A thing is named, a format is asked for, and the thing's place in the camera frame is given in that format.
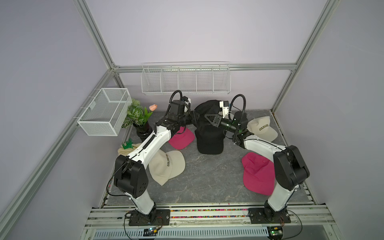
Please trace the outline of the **black cap with white label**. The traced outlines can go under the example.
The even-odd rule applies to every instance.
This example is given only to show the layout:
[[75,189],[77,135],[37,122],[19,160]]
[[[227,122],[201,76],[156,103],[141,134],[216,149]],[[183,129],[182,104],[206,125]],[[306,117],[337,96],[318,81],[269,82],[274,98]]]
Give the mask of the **black cap with white label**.
[[202,130],[196,129],[197,148],[201,154],[219,155],[224,150],[224,133],[220,128],[205,126]]

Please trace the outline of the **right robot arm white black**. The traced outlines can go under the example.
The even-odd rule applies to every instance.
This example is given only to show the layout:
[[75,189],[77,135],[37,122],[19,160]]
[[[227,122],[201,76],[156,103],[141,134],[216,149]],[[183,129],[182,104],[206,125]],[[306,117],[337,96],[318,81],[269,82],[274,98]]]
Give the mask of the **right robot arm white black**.
[[273,163],[274,190],[261,213],[271,223],[288,214],[289,199],[310,176],[310,171],[297,147],[275,145],[250,132],[245,110],[246,98],[238,94],[231,103],[221,101],[218,106],[213,105],[202,117],[212,126],[233,133],[232,141],[235,145],[255,152]]

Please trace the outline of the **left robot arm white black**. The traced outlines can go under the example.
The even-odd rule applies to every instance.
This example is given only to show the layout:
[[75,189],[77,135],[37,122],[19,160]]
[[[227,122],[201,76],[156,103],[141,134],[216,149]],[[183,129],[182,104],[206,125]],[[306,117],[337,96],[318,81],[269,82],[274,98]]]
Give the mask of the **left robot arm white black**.
[[167,143],[181,127],[190,125],[190,100],[182,91],[172,93],[165,115],[159,120],[152,133],[144,142],[128,156],[118,156],[111,180],[121,192],[121,196],[129,197],[136,211],[151,217],[156,211],[155,203],[147,191],[149,179],[146,168],[160,148]]

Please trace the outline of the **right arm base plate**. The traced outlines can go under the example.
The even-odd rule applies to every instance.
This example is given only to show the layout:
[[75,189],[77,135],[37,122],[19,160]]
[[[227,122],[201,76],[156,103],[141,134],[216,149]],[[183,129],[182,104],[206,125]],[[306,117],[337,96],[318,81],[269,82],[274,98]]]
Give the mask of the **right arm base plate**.
[[252,224],[289,224],[291,218],[287,209],[275,212],[270,208],[249,208],[248,217]]

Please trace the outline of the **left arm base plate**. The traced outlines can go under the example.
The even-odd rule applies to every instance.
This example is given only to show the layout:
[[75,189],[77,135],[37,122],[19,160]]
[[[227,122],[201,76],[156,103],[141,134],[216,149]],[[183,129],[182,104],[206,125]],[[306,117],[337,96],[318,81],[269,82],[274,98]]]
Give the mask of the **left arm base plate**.
[[171,211],[154,209],[148,215],[137,210],[130,212],[129,226],[168,226],[171,219]]

